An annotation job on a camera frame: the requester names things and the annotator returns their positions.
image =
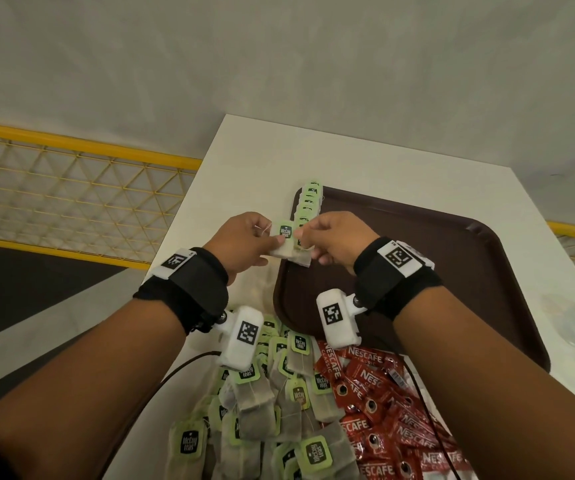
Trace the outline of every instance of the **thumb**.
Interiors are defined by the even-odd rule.
[[[301,247],[309,249],[312,246],[327,250],[330,247],[330,231],[312,229],[308,224],[294,231],[294,236],[301,241]]]
[[[282,235],[264,235],[257,238],[257,249],[259,250],[259,254],[267,254],[270,251],[280,248],[285,241],[286,238]]]

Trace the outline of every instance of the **black wristband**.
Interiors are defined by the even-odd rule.
[[[191,251],[196,252],[195,259],[201,259],[213,269],[225,288],[228,284],[228,272],[219,259],[203,248],[192,248]],[[208,315],[187,291],[171,279],[164,280],[157,276],[150,276],[132,298],[163,301],[177,316],[186,335],[193,330],[208,332],[212,326],[211,315]]]
[[[378,250],[390,241],[392,239],[389,237],[379,237],[372,241],[356,258],[354,272],[357,276],[357,299],[363,306],[394,320],[421,291],[441,286],[443,282],[431,267],[425,266],[422,259],[407,250],[406,252],[423,266],[405,278],[378,253]]]

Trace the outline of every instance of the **person's right arm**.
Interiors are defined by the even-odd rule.
[[[295,236],[350,272],[378,237],[349,212],[322,214]],[[575,479],[575,396],[449,290],[420,292],[394,329],[481,478]]]

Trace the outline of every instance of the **white floor stripe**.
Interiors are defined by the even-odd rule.
[[[126,269],[0,332],[0,379],[105,320],[146,272]]]

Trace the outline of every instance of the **white table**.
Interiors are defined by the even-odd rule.
[[[511,169],[388,144],[226,116],[154,265],[177,248],[203,245],[230,216],[255,210],[287,218],[306,180],[474,218],[499,236],[552,361],[553,377],[575,394],[575,349],[550,323],[575,302],[575,267]],[[272,311],[278,260],[240,274],[231,305]],[[173,367],[219,349],[218,335],[192,333]],[[135,424],[107,478],[161,478],[172,421],[207,387],[212,358],[170,380]]]

